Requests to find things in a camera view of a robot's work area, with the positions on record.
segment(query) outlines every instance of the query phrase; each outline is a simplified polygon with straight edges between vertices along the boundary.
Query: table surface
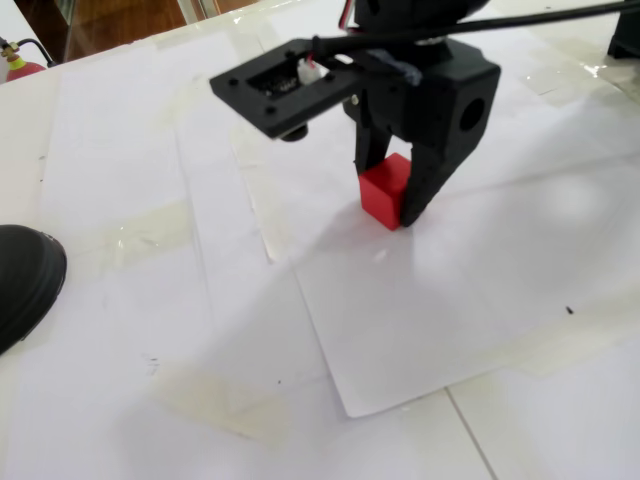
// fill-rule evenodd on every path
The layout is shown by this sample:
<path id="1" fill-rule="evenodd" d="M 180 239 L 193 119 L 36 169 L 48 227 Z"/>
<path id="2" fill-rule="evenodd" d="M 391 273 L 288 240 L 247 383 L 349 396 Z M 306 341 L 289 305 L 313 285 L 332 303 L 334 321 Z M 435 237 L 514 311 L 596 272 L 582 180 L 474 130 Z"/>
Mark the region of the table surface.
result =
<path id="1" fill-rule="evenodd" d="M 493 7 L 507 15 L 583 2 L 514 3 L 502 0 Z M 221 38 L 244 60 L 296 36 L 333 33 L 339 9 L 337 0 L 267 0 L 1 86 L 0 105 L 12 115 L 0 118 L 0 223 L 48 225 L 41 197 L 45 182 L 59 181 L 49 177 L 54 170 L 47 159 L 52 129 L 59 128 L 53 119 L 65 72 L 82 73 L 145 48 L 199 52 L 203 42 Z M 529 88 L 539 95 L 551 92 L 554 108 L 564 108 L 567 92 L 596 96 L 601 88 L 637 101 L 637 64 L 605 56 L 615 23 L 615 17 L 607 17 L 530 30 L 544 48 L 524 53 L 548 68 L 531 72 L 535 81 Z M 509 35 L 500 41 L 517 41 Z M 593 75 L 599 70 L 601 75 Z M 229 172 L 218 173 L 221 182 L 237 181 Z M 92 278 L 104 267 L 109 246 L 78 253 L 74 247 L 68 284 L 50 318 L 0 359 L 3 478 L 622 479 L 640 474 L 635 324 L 598 324 L 567 348 L 561 345 L 381 414 L 350 419 L 310 324 L 274 320 L 245 330 L 228 345 L 220 343 L 216 358 L 194 354 L 188 367 L 166 362 L 145 349 L 160 345 L 157 339 L 125 332 L 122 323 L 87 318 L 92 305 L 102 301 Z M 252 240 L 227 252 L 241 273 L 256 275 L 246 288 L 259 289 L 274 279 L 293 282 L 265 266 L 256 253 L 263 250 L 261 240 Z M 185 258 L 191 257 L 174 259 L 170 267 Z M 224 270 L 224 262 L 219 265 Z M 112 288 L 126 289 L 140 279 L 118 273 L 108 281 Z M 600 314 L 640 312 L 636 297 L 623 292 L 601 305 Z M 176 296 L 180 305 L 186 300 Z M 269 298 L 265 308 L 278 301 Z M 215 334 L 204 325 L 195 332 L 155 328 L 194 348 L 211 349 L 202 337 Z M 293 337 L 295 348 L 286 340 Z M 188 358 L 173 344 L 163 347 L 174 357 Z M 246 365 L 248 358 L 276 350 L 285 354 Z M 216 362 L 237 368 L 218 377 L 207 368 Z M 263 385 L 262 377 L 271 380 L 274 371 L 281 378 Z"/>

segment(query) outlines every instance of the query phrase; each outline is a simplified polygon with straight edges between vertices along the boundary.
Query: paper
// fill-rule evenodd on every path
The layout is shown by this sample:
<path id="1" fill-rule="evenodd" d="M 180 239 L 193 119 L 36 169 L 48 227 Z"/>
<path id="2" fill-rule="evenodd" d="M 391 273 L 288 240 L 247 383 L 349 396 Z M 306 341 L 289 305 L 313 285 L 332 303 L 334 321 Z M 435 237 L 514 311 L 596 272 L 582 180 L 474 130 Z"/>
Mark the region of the paper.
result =
<path id="1" fill-rule="evenodd" d="M 628 160 L 640 107 L 586 71 L 589 95 L 550 103 L 525 83 L 545 64 L 521 53 L 544 45 L 517 38 L 517 49 L 491 36 L 479 45 L 504 67 L 489 129 L 411 229 L 388 232 L 361 210 L 354 124 L 339 108 L 310 122 L 304 141 L 260 150 L 350 416 L 504 365 L 496 352 L 553 332 L 567 305 L 639 280 L 639 172 Z"/>

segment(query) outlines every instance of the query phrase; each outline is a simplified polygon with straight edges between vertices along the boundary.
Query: floor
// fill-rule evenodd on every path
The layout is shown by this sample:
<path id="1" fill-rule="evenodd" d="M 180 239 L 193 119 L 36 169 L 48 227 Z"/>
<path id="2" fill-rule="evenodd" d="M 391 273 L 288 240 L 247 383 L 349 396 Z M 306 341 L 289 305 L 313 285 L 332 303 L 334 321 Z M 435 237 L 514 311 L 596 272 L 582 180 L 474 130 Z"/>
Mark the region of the floor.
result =
<path id="1" fill-rule="evenodd" d="M 176 0 L 76 0 L 66 60 L 186 24 Z"/>
<path id="2" fill-rule="evenodd" d="M 219 13 L 258 0 L 213 0 Z M 53 59 L 62 63 L 186 24 L 178 0 L 15 0 Z M 198 0 L 196 17 L 205 18 Z"/>

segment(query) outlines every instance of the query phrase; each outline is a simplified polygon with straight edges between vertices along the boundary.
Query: wire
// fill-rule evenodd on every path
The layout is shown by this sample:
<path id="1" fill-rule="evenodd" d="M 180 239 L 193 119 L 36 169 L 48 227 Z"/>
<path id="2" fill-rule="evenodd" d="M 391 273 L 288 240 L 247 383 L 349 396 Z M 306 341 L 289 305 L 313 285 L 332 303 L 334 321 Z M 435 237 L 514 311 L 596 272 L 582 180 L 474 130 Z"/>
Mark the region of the wire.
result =
<path id="1" fill-rule="evenodd" d="M 22 47 L 27 43 L 33 43 L 36 47 L 38 47 L 38 49 L 40 50 L 40 53 L 42 53 L 42 56 L 47 61 L 47 67 L 51 68 L 56 66 L 56 62 L 53 61 L 53 59 L 49 56 L 49 54 L 44 49 L 44 47 L 37 40 L 34 40 L 33 38 L 25 38 L 24 40 L 20 40 L 18 42 L 18 46 Z"/>
<path id="2" fill-rule="evenodd" d="M 340 20 L 338 21 L 338 28 L 340 28 L 340 30 L 347 31 L 347 23 L 349 22 L 349 17 L 351 17 L 351 11 L 353 10 L 353 1 L 354 0 L 345 1 L 344 8 L 342 9 L 342 15 L 340 15 Z"/>
<path id="3" fill-rule="evenodd" d="M 543 23 L 564 22 L 581 18 L 595 17 L 609 13 L 631 13 L 640 11 L 640 0 L 606 3 L 592 7 L 561 10 L 558 12 L 538 13 L 521 17 L 494 18 L 463 22 L 448 27 L 409 30 L 386 34 L 358 34 L 346 37 L 313 37 L 312 50 L 319 57 L 347 53 L 353 50 L 383 48 L 392 45 L 405 45 L 420 40 L 445 37 L 459 33 L 485 32 L 505 28 L 529 27 Z"/>

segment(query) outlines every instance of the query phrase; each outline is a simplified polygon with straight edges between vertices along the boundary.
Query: red block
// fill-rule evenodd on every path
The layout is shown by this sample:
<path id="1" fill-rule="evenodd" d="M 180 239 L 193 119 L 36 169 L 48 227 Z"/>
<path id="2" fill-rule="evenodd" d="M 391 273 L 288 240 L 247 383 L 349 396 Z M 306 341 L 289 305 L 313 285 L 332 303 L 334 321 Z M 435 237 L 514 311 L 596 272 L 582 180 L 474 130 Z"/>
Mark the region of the red block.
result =
<path id="1" fill-rule="evenodd" d="M 394 153 L 358 177 L 362 208 L 389 230 L 400 226 L 411 162 Z"/>

